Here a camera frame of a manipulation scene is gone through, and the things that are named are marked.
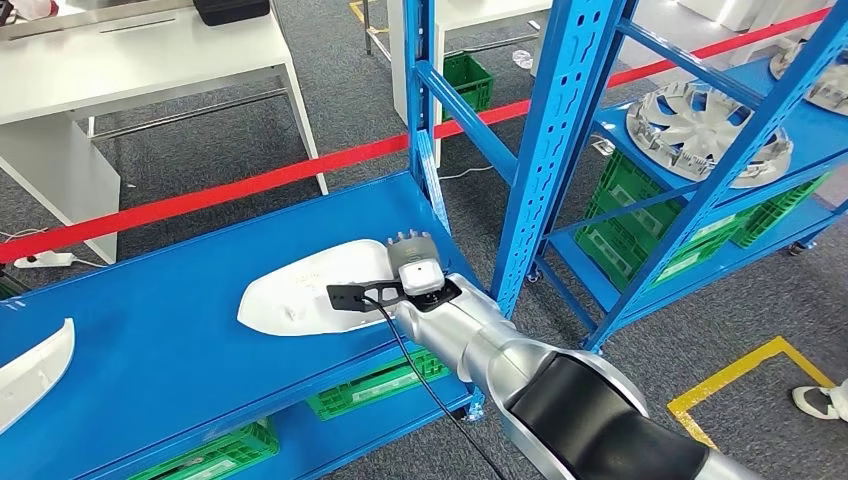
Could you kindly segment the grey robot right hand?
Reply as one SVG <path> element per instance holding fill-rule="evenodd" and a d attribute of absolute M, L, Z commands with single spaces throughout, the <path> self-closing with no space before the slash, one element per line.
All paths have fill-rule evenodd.
<path fill-rule="evenodd" d="M 434 260 L 441 264 L 437 246 L 429 232 L 410 229 L 398 232 L 386 242 L 387 255 L 395 278 L 400 277 L 400 268 L 408 263 Z"/>

